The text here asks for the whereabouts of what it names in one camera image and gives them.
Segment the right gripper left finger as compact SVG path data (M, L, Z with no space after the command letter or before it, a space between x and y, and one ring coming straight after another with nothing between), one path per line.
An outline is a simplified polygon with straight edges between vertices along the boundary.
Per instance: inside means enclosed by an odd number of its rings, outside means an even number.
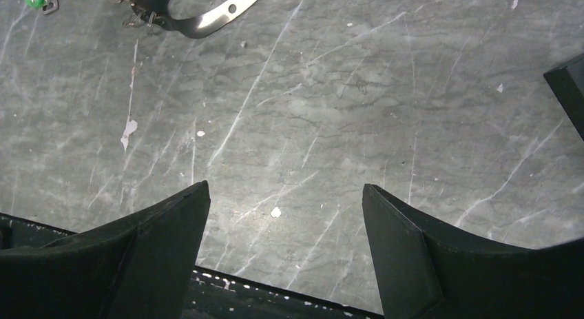
M179 318L211 199L200 181L72 233L1 215L2 318Z

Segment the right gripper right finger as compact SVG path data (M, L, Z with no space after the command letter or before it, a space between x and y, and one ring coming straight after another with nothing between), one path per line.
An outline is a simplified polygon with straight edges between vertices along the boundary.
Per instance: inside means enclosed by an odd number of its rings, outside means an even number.
M500 243L366 184L362 209L385 318L582 318L583 240Z

